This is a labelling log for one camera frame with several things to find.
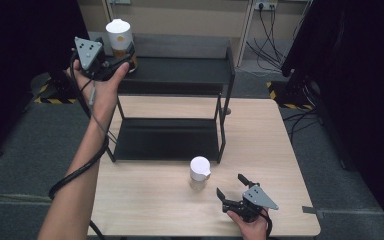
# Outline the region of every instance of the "forearm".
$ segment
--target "forearm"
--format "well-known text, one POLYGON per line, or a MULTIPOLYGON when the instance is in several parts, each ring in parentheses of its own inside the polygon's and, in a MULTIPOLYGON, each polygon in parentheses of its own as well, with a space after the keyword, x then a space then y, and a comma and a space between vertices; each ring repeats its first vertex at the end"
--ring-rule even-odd
MULTIPOLYGON (((108 117, 100 117, 106 129, 108 117)), ((102 147, 105 133, 91 119, 66 175, 85 165, 102 147)), ((92 215, 99 161, 57 192, 39 234, 46 239, 85 239, 92 215)))

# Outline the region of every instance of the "black metal frame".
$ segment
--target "black metal frame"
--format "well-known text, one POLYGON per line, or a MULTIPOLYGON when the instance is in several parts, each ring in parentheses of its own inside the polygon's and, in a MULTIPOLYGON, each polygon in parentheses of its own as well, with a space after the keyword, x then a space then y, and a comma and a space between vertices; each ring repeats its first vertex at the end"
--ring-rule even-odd
MULTIPOLYGON (((231 95, 231 92, 232 92, 232 88, 233 88, 233 83, 234 83, 234 79, 235 79, 235 69, 234 69, 234 65, 233 65, 233 57, 232 57, 232 53, 231 53, 231 49, 230 47, 227 47, 226 48, 226 55, 225 55, 225 58, 223 59, 223 61, 226 61, 227 64, 228 64, 228 70, 229 70, 229 76, 230 76, 230 79, 226 80, 225 82, 223 83, 212 83, 210 82, 210 84, 208 83, 205 83, 207 85, 205 85, 203 82, 187 82, 187 83, 174 83, 174 84, 179 84, 177 87, 180 87, 182 90, 184 88, 187 88, 189 92, 187 92, 187 94, 193 94, 194 95, 210 95, 210 96, 214 96, 214 95, 217 95, 217 103, 216 103, 216 108, 215 108, 215 113, 214 113, 214 118, 200 118, 200 119, 184 119, 184 118, 165 118, 165 119, 152 119, 152 118, 132 118, 132 117, 128 117, 125 115, 125 113, 123 112, 123 108, 122 108, 122 105, 120 103, 120 101, 117 101, 117 107, 119 109, 119 112, 120 112, 120 115, 122 117, 122 120, 123 120, 123 123, 121 124, 120 126, 120 133, 119 133, 119 139, 120 139, 120 136, 122 134, 126 134, 126 132, 130 131, 131 129, 138 129, 138 128, 141 128, 142 126, 140 124, 144 124, 143 126, 143 129, 140 129, 139 133, 138 134, 145 134, 144 133, 144 129, 154 129, 155 132, 159 132, 157 134, 160 134, 161 136, 161 131, 160 129, 158 129, 155 125, 157 123, 162 123, 164 121, 167 121, 167 122, 170 122, 170 123, 180 123, 180 124, 183 124, 181 126, 184 127, 184 124, 195 124, 198 123, 198 126, 192 126, 191 129, 187 129, 187 127, 184 127, 183 129, 187 129, 187 134, 190 134, 192 135, 192 139, 193 138, 196 138, 196 136, 194 136, 193 134, 196 133, 196 134, 202 134, 203 131, 208 131, 207 135, 205 136, 208 136, 208 135, 211 135, 211 137, 209 137, 209 143, 208 144, 204 144, 202 143, 202 148, 214 148, 214 146, 217 147, 217 155, 215 154, 209 154, 211 155, 211 157, 209 157, 209 160, 210 161, 217 161, 217 163, 219 164, 221 162, 221 158, 222 158, 222 155, 223 155, 223 152, 224 152, 224 148, 225 148, 225 145, 226 145, 226 136, 225 136, 225 129, 224 129, 224 122, 225 122, 225 119, 226 119, 226 116, 229 114, 229 111, 228 111, 228 106, 229 106, 229 100, 230 100, 230 95, 231 95), (222 93, 223 93, 223 88, 224 86, 227 85, 227 91, 226 91, 226 96, 225 96, 225 102, 224 102, 224 107, 222 108, 222 103, 221 103, 221 98, 222 98, 222 93), (219 144, 219 140, 218 140, 218 130, 217 130, 217 117, 219 118, 219 128, 220 128, 220 135, 221 135, 221 143, 219 144), (200 124, 202 124, 203 122, 205 122, 205 126, 204 128, 206 129, 200 129, 199 126, 200 124)), ((161 85, 164 86, 164 84, 167 84, 166 82, 162 81, 161 82, 161 85)), ((132 91, 129 91, 129 89, 122 89, 122 93, 140 93, 141 89, 140 89, 140 85, 139 85, 139 88, 137 88, 137 86, 134 86, 133 88, 131 88, 132 91)), ((174 90, 171 89, 171 90, 168 90, 167 92, 157 92, 158 94, 161 94, 161 95, 165 95, 165 94, 176 94, 176 90, 175 90, 175 87, 174 87, 174 90)), ((144 91, 144 94, 152 94, 150 92, 149 89, 146 89, 144 91)), ((136 135, 135 134, 132 134, 131 132, 130 133, 127 133, 127 134, 130 134, 129 135, 129 141, 131 140, 131 138, 135 138, 136 135)), ((114 151, 115 155, 117 155, 121 150, 119 150, 118 148, 121 148, 120 145, 121 144, 129 144, 129 143, 126 143, 126 142, 118 142, 117 141, 117 145, 116 145, 116 149, 114 151)), ((154 147, 154 146, 151 146, 151 144, 149 144, 149 146, 153 149, 142 149, 142 153, 140 153, 139 155, 141 154, 152 154, 154 153, 155 151, 158 151, 156 150, 157 147, 154 147)), ((111 161, 112 162, 115 162, 116 159, 114 157, 114 154, 111 153, 111 151, 107 151, 107 153, 110 155, 110 158, 111 158, 111 161)), ((172 159, 172 160, 191 160, 192 156, 188 156, 187 153, 184 157, 176 157, 175 159, 172 159)), ((141 159, 141 160, 150 160, 150 159, 161 159, 161 160, 171 160, 169 159, 169 157, 167 158, 163 158, 160 156, 160 158, 156 157, 156 158, 153 158, 153 155, 152 157, 150 156, 135 156, 135 157, 126 157, 126 159, 131 159, 131 160, 134 160, 134 159, 141 159)))

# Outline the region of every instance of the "white cup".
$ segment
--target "white cup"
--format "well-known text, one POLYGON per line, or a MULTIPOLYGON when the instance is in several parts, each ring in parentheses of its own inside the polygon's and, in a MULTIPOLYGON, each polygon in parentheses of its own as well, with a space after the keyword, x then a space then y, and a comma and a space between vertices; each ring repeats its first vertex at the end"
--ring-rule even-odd
POLYGON ((211 176, 210 162, 205 157, 195 157, 190 164, 190 185, 194 190, 202 190, 211 176))
MULTIPOLYGON (((133 42, 132 30, 130 24, 121 19, 114 19, 106 26, 108 38, 110 39, 111 49, 115 58, 122 58, 126 55, 126 50, 130 43, 133 42)), ((135 54, 132 56, 135 68, 130 70, 134 71, 137 67, 138 60, 135 54)))

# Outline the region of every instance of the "metal rack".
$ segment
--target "metal rack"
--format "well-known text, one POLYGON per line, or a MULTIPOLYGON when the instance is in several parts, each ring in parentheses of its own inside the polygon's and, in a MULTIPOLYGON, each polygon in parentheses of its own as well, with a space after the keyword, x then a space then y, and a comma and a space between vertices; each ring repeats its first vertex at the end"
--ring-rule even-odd
POLYGON ((190 161, 199 153, 220 163, 226 144, 224 121, 235 78, 231 49, 225 47, 224 51, 224 57, 215 58, 138 56, 139 67, 122 81, 120 95, 214 96, 217 98, 214 117, 129 117, 118 102, 122 124, 113 156, 110 153, 112 161, 190 161))

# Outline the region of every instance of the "gray carpet floor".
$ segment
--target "gray carpet floor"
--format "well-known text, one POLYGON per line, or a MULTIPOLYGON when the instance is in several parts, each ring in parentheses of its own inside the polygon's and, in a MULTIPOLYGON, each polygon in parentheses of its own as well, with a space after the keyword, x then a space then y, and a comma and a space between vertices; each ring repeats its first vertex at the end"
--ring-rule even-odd
MULTIPOLYGON (((43 74, 32 81, 33 92, 37 93, 46 78, 43 74)), ((286 79, 279 74, 257 77, 238 70, 232 97, 269 98, 266 83, 282 80, 286 79)), ((284 118, 302 112, 279 110, 284 118)), ((0 239, 36 238, 49 207, 48 190, 64 175, 87 121, 77 103, 30 104, 2 146, 0 239)), ((295 121, 284 122, 287 131, 295 121)), ((299 131, 293 134, 293 148, 321 225, 320 235, 298 239, 384 239, 382 209, 359 173, 341 168, 317 115, 300 121, 295 130, 299 131)))

